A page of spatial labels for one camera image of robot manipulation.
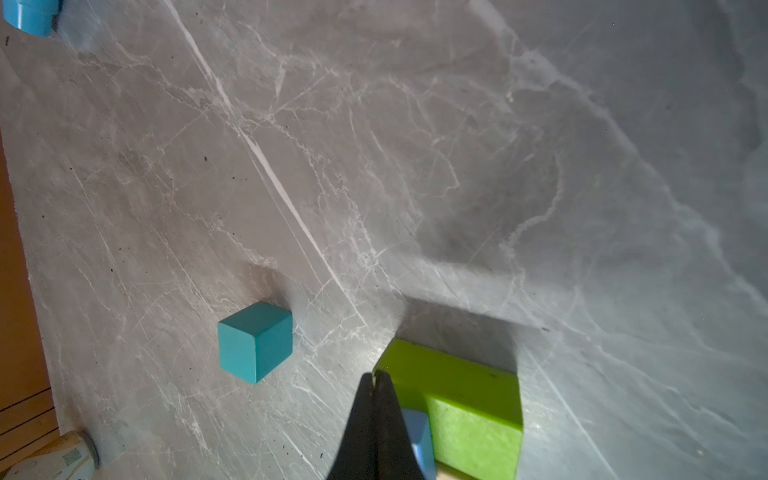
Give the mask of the blue cube block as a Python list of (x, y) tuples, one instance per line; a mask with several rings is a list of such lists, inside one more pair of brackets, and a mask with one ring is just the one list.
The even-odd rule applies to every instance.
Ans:
[(435, 480), (437, 468), (428, 415), (425, 412), (412, 409), (403, 409), (402, 415), (411, 448), (423, 477), (426, 480)]

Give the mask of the natural wood rectangular block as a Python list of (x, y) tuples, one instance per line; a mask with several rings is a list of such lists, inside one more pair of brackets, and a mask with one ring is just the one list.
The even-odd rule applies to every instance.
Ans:
[(436, 463), (437, 480), (475, 480), (474, 477), (441, 462)]

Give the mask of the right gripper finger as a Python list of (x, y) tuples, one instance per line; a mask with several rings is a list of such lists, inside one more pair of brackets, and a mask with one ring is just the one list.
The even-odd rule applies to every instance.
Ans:
[(361, 376), (329, 479), (421, 479), (388, 373)]

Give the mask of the dark green rectangular block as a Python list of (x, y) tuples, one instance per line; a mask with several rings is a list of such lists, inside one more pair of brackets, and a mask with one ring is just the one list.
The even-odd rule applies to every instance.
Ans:
[(474, 479), (516, 477), (524, 433), (518, 377), (392, 340), (375, 365), (401, 407), (429, 417), (435, 459)]

